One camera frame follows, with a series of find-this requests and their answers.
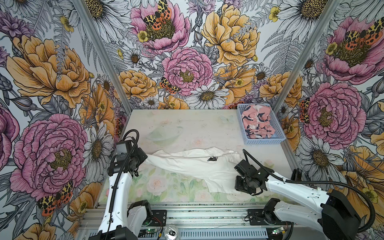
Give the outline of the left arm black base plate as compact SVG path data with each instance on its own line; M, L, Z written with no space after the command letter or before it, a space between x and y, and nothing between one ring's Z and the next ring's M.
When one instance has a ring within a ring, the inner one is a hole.
M143 227L165 227L167 225L167 210L152 210L152 218L143 223Z

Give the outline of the pink patterned garment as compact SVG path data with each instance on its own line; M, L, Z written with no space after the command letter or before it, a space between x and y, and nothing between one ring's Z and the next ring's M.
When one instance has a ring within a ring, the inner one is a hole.
M268 106L249 105L241 114L248 139L270 139L275 128L271 124L272 110Z

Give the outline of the left aluminium corner post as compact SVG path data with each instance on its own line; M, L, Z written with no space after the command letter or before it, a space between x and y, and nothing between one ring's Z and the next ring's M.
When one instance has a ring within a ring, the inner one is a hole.
M103 63L103 66L105 67L106 72L109 75L129 118L132 114L132 110L133 110L132 106L126 96L125 90L123 89L123 86L118 78L118 74L105 48L103 39L99 34L99 29L94 23L85 1L74 1L74 6L80 15L80 19L84 27L86 28L86 32L89 35L90 40L93 43L96 51L98 52L99 57Z

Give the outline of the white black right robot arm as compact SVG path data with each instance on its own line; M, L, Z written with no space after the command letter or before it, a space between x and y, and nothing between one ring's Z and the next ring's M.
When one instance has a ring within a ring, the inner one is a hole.
M299 224L322 232L329 240L353 240L357 236L362 219L342 193L294 184L272 169L256 169L246 160L241 160L235 170L238 172L235 182L238 192L257 196L270 191L294 201L289 204L271 198L262 210L249 211L251 222Z

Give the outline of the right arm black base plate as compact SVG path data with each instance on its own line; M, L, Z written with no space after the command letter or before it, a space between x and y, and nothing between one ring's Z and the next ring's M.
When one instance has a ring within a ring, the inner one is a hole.
M291 224L291 222L279 220L273 212L262 209L248 209L244 221L249 222L251 226L289 226Z

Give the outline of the right aluminium corner post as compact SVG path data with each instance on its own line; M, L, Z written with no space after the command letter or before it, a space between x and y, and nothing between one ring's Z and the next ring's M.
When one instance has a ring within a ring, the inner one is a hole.
M299 77L302 67L304 66L306 60L308 59L308 53L311 53L311 51L315 48L318 40L320 39L324 30L328 27L332 16L335 14L341 2L342 1L339 1L339 0L332 0L327 2L323 13L320 15L319 21L316 23L314 27L313 33L309 34L308 41L305 44L303 50L301 51L298 57L298 60L295 63L286 81L286 84L282 88L282 91L280 92L280 94L276 98L276 101L273 104L273 111L279 110L279 108L285 101L286 97L290 93L291 88L293 87L294 83Z

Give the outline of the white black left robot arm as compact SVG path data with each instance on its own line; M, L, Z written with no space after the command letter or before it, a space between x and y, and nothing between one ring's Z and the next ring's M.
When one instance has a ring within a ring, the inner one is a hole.
M147 200L128 205L133 178L139 166L147 159L141 148L121 150L113 156L108 168L109 195L98 232L90 240L137 240L143 225L152 218Z

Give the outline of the white t-shirt with robot print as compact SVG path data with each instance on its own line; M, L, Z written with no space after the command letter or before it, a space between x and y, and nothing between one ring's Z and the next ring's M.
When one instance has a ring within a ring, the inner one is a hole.
M209 192L236 194L235 166L240 163L241 155L232 150L221 150L216 147L208 149L192 149L177 153L166 153L159 150L148 155L147 164L177 174L204 180Z

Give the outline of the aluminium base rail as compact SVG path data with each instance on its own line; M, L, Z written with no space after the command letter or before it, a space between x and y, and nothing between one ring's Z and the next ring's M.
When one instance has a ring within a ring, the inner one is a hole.
M262 209L264 203L152 203L152 211L166 210L167 225L180 228L250 228L244 221L249 209Z

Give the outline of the aluminium corner post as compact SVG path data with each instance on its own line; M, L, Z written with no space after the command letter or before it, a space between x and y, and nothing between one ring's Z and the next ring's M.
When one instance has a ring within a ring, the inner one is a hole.
M74 6L80 15L80 19L84 27L86 28L86 32L89 35L90 40L93 43L96 51L98 52L99 57L103 63L103 66L105 67L106 72L109 75L129 118L132 114L132 110L133 110L132 106L126 96L125 90L123 89L123 86L118 78L118 74L105 48L103 39L99 34L99 29L94 23L85 1L74 1Z
M332 16L335 14L341 2L342 1L339 1L339 0L332 0L327 2L323 13L320 15L319 21L316 23L314 27L313 33L309 34L308 41L305 44L303 50L301 51L298 57L298 60L295 63L286 81L286 84L282 88L282 91L280 92L280 94L276 98L276 101L273 104L273 111L279 110L279 108L285 101L286 97L290 93L291 88L293 87L294 83L299 77L302 67L304 66L306 60L308 59L308 53L311 53L311 51L315 48L318 40L320 39L324 30L328 27Z

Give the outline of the light blue perforated laundry basket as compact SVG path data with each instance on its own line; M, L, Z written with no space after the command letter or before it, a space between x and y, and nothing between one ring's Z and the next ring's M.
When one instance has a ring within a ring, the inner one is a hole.
M286 140L286 135L275 115L273 112L272 108L272 113L271 113L271 124L275 128L275 133L270 139L248 139L245 133L245 129L243 127L242 119L241 119L241 114L245 110L245 108L249 105L262 105L262 106L268 106L271 108L269 104L239 104L237 105L237 116L238 116L238 121L242 133L242 137L244 140L244 143L246 145L274 145L274 144L280 144L282 141Z

